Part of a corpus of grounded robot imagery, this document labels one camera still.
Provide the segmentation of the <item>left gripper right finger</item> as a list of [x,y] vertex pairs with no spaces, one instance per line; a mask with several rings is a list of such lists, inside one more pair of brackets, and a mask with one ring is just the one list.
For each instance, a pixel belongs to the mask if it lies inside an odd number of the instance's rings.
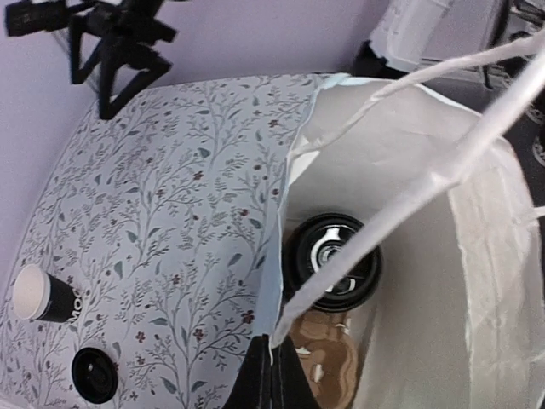
[[272,357],[272,409],[320,409],[290,337]]

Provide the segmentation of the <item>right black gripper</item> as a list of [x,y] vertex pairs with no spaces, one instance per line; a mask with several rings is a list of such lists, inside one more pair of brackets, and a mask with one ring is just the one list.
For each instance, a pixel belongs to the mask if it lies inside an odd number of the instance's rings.
[[[172,64],[152,46],[158,41],[172,43],[177,30],[157,18],[164,1],[85,1],[92,9],[69,21],[72,84],[83,84],[100,65],[100,119],[113,119],[142,90],[165,75]],[[82,62],[82,38],[87,33],[99,39],[89,58]],[[107,37],[119,41],[105,45]]]

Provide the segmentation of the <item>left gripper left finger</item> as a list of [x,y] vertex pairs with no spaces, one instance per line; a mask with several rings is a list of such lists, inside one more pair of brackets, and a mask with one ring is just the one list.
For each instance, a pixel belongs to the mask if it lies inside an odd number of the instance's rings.
[[223,409],[270,408],[271,377],[269,336],[253,337]]

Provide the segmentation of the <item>brown cardboard cup carrier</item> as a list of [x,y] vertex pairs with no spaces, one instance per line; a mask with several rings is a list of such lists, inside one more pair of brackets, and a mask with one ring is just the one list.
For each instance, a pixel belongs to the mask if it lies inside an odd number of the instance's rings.
[[311,309],[290,328],[313,396],[322,408],[349,408],[358,379],[359,352],[348,313]]

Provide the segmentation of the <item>black plastic cup lid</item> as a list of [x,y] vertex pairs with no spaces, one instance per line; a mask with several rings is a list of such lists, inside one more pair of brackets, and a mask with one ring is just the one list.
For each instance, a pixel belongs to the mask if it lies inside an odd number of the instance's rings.
[[313,296],[313,309],[344,313],[367,302],[382,278],[382,249],[376,246],[352,263],[341,263],[347,244],[363,226],[357,218],[339,212],[317,214],[295,225],[284,238],[281,253],[284,299],[323,279]]

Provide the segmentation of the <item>light blue paper bag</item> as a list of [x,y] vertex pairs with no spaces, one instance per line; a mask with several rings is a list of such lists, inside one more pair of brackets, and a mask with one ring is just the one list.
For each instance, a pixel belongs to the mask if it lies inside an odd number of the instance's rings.
[[[336,74],[288,163],[290,208],[364,220],[342,264],[387,259],[360,408],[538,408],[544,401],[544,211],[504,134],[544,87],[544,34],[398,80]],[[284,307],[277,347],[318,279]]]

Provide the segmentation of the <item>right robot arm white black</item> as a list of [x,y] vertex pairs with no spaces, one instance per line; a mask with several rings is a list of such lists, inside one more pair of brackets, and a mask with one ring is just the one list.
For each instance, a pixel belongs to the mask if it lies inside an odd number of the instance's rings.
[[[158,20],[160,1],[82,1],[89,32],[138,36],[156,43],[167,26]],[[442,61],[493,47],[502,41],[511,7],[525,18],[543,18],[542,1],[367,1],[366,29],[356,30],[356,75],[392,77],[415,71],[427,61]]]

